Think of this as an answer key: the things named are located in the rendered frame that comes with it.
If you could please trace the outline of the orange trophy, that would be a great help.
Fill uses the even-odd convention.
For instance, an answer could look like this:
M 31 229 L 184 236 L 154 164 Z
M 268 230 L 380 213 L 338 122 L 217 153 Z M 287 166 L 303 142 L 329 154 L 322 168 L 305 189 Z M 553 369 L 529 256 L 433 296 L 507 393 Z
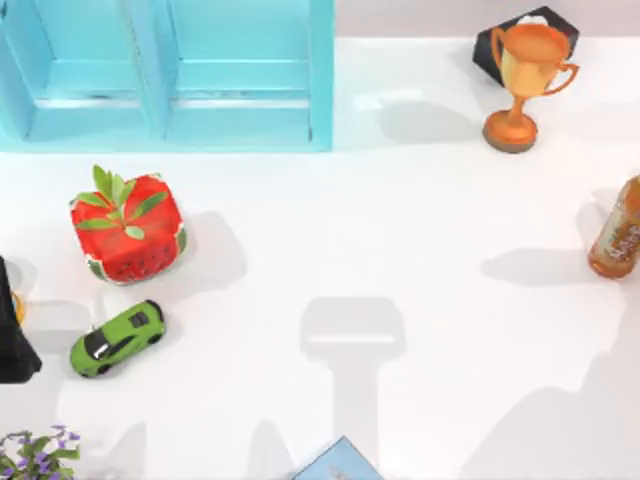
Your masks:
M 524 113 L 525 102 L 561 92 L 575 80 L 579 66 L 567 61 L 568 37 L 546 24 L 516 24 L 507 30 L 495 27 L 490 46 L 513 105 L 489 115 L 483 135 L 501 152 L 522 153 L 533 147 L 538 134 L 536 122 Z

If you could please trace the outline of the purple flower plant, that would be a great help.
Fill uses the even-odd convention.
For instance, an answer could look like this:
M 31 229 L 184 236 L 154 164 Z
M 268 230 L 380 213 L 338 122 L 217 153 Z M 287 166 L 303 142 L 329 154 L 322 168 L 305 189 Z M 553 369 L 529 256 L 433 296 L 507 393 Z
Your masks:
M 67 460 L 80 458 L 81 437 L 63 425 L 47 435 L 29 430 L 0 437 L 0 480 L 77 480 Z

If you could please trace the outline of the light blue book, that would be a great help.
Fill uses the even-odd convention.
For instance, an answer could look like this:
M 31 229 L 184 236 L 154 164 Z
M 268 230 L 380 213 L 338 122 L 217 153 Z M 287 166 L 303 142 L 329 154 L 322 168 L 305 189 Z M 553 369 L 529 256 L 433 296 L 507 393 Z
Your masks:
M 342 436 L 291 480 L 385 480 L 346 437 Z

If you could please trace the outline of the black box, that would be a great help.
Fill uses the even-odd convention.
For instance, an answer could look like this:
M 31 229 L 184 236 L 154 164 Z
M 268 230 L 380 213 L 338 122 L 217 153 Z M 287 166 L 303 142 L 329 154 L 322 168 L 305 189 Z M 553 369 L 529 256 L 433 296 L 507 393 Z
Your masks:
M 555 28 L 556 30 L 563 33 L 569 41 L 569 51 L 567 59 L 571 58 L 574 53 L 574 49 L 578 41 L 580 32 L 564 17 L 556 13 L 549 6 L 541 6 L 525 14 L 521 14 L 510 20 L 504 21 L 498 24 L 497 28 L 507 30 L 514 25 L 524 23 L 547 24 L 548 26 Z M 484 71 L 498 85 L 503 86 L 501 74 L 498 66 L 494 61 L 491 50 L 491 31 L 492 27 L 489 27 L 477 34 L 473 48 L 472 62 L 482 71 Z

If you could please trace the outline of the red watermelon plant pot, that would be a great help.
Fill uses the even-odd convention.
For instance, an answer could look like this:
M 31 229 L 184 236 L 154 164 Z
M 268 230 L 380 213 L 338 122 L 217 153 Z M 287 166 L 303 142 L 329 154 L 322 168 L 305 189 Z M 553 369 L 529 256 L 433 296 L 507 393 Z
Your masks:
M 172 192 L 157 173 L 128 180 L 96 165 L 96 190 L 70 203 L 89 269 L 99 279 L 131 284 L 171 267 L 184 253 L 187 230 Z

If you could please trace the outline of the orange bottle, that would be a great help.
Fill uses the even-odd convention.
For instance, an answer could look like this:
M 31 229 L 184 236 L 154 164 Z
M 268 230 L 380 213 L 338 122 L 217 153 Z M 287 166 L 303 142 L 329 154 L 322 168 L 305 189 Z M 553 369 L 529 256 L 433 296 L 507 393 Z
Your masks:
M 627 276 L 640 255 L 640 175 L 629 179 L 593 243 L 588 263 L 599 275 L 618 279 Z

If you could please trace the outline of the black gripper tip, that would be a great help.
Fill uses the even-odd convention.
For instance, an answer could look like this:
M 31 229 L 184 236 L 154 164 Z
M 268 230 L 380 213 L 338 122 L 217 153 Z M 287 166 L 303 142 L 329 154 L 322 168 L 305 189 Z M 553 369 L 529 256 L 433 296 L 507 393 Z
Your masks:
M 0 384 L 28 382 L 42 361 L 18 324 L 4 258 L 0 256 Z

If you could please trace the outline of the green toy car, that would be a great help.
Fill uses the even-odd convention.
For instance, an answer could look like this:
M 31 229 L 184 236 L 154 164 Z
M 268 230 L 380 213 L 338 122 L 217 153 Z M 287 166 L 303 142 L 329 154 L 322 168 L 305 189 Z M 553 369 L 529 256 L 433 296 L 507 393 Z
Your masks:
M 165 331 L 161 307 L 145 300 L 81 336 L 71 348 L 70 365 L 84 378 L 104 375 L 157 343 Z

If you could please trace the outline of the light blue rack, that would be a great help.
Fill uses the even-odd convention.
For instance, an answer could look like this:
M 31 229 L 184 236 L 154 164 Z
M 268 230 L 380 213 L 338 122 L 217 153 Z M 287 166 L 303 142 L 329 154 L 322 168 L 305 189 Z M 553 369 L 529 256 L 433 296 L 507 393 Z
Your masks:
M 333 143 L 335 0 L 0 0 L 0 152 Z

